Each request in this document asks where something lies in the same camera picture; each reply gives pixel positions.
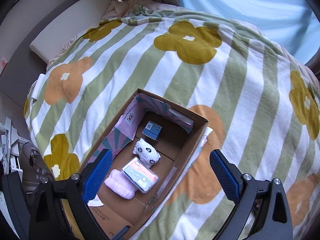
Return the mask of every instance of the striped blanket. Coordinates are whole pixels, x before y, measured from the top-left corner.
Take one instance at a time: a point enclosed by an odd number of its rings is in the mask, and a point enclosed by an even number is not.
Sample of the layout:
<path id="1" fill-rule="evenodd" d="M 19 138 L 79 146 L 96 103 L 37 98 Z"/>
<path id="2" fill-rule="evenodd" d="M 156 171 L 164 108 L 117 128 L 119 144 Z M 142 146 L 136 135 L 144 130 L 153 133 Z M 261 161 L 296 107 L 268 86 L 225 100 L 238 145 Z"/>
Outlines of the striped blanket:
<path id="1" fill-rule="evenodd" d="M 213 238 L 233 208 L 209 166 L 216 148 L 241 172 L 281 179 L 301 238 L 320 207 L 319 85 L 304 65 L 254 26 L 206 13 L 136 6 L 128 17 L 105 19 L 48 68 L 26 101 L 32 141 L 57 180 L 79 169 L 138 87 L 205 116 L 213 132 L 132 239 Z"/>

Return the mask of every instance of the blue gripper pad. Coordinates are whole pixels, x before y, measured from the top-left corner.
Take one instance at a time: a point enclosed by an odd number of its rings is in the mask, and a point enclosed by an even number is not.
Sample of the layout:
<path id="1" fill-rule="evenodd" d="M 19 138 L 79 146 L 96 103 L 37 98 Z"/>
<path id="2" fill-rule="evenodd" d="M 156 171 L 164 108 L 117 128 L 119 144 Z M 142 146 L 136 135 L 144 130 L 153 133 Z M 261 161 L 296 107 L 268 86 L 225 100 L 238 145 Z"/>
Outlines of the blue gripper pad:
<path id="1" fill-rule="evenodd" d="M 82 199 L 84 203 L 95 198 L 104 178 L 108 174 L 112 165 L 112 152 L 104 149 L 93 163 L 89 163 L 84 168 L 81 175 L 84 176 Z"/>
<path id="2" fill-rule="evenodd" d="M 227 161 L 222 152 L 213 150 L 210 153 L 210 166 L 213 169 L 228 200 L 235 204 L 240 200 L 243 182 L 238 168 Z"/>

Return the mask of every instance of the headboard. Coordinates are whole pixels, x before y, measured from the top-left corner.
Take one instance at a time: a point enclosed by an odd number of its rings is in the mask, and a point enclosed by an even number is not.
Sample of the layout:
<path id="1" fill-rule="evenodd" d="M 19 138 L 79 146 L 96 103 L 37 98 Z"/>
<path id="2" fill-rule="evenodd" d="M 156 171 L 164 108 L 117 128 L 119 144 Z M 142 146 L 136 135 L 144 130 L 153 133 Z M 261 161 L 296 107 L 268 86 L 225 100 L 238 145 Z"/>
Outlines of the headboard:
<path id="1" fill-rule="evenodd" d="M 46 72 L 47 67 L 47 63 L 31 51 L 30 44 L 56 17 L 78 1 L 66 0 L 42 19 L 20 43 L 5 67 L 0 77 L 0 91 L 22 108 L 31 85 L 41 73 Z"/>

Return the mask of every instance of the pink sock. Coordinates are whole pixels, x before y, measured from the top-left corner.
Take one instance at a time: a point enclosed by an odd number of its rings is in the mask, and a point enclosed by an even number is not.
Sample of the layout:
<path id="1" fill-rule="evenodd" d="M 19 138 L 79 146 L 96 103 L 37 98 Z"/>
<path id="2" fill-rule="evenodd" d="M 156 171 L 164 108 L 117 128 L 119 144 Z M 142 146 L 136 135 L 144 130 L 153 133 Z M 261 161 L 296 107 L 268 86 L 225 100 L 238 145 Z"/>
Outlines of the pink sock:
<path id="1" fill-rule="evenodd" d="M 132 199 L 138 188 L 121 171 L 111 171 L 104 183 L 115 193 L 126 199 Z"/>

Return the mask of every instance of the metal screw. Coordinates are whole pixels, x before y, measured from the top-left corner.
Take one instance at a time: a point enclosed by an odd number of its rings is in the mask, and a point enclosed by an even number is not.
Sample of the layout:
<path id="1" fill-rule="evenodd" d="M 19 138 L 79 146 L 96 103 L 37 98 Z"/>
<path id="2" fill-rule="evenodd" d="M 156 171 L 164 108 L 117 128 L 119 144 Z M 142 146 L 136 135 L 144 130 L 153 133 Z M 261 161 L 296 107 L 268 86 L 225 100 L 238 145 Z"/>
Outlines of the metal screw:
<path id="1" fill-rule="evenodd" d="M 252 179 L 252 176 L 250 174 L 246 173 L 246 174 L 243 175 L 243 178 L 245 180 L 250 180 L 250 179 Z"/>
<path id="2" fill-rule="evenodd" d="M 80 178 L 80 175 L 78 173 L 74 173 L 71 175 L 71 179 L 73 179 L 73 180 L 77 180 L 79 178 Z"/>
<path id="3" fill-rule="evenodd" d="M 48 183 L 48 181 L 49 181 L 49 178 L 47 178 L 47 177 L 43 177 L 41 179 L 41 183 L 44 183 L 44 184 Z"/>
<path id="4" fill-rule="evenodd" d="M 273 181 L 274 181 L 277 185 L 281 184 L 281 180 L 279 180 L 278 178 L 273 179 Z"/>

